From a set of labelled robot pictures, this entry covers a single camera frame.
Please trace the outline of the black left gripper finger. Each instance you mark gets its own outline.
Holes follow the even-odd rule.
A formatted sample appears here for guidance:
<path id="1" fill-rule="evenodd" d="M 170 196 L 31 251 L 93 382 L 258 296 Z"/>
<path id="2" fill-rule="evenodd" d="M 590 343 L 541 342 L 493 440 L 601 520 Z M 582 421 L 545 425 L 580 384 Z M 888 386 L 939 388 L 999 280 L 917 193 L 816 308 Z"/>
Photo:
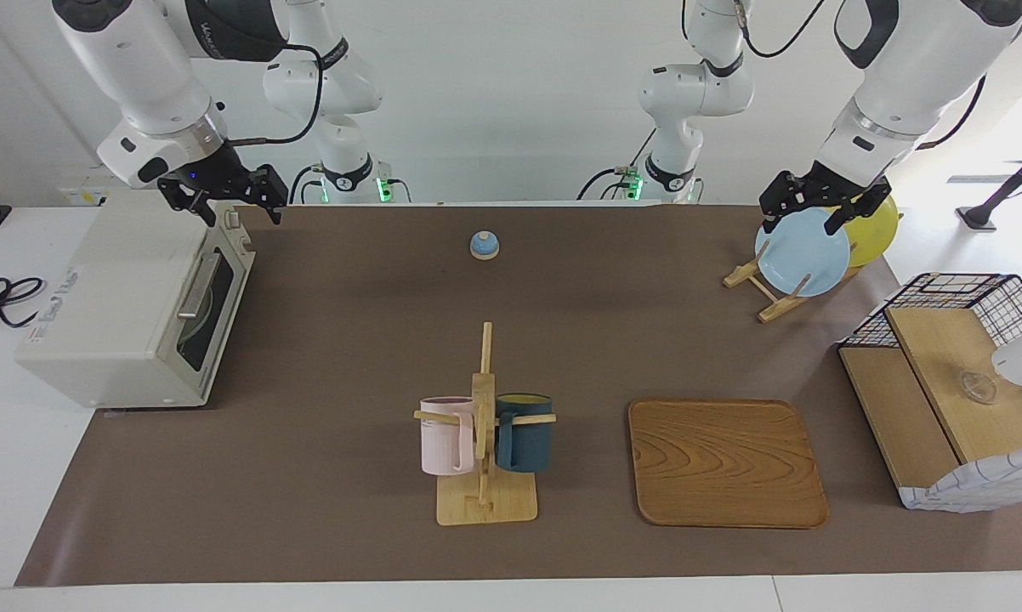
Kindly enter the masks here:
<path id="1" fill-rule="evenodd" d="M 759 197 L 759 206 L 763 214 L 761 229 L 771 234 L 780 220 L 788 214 L 794 201 L 794 175 L 776 174 L 771 179 Z"/>
<path id="2" fill-rule="evenodd" d="M 841 205 L 830 213 L 823 229 L 826 235 L 834 235 L 856 218 L 869 218 L 889 198 L 892 186 L 887 179 L 877 179 L 869 189 L 854 198 L 842 199 Z"/>

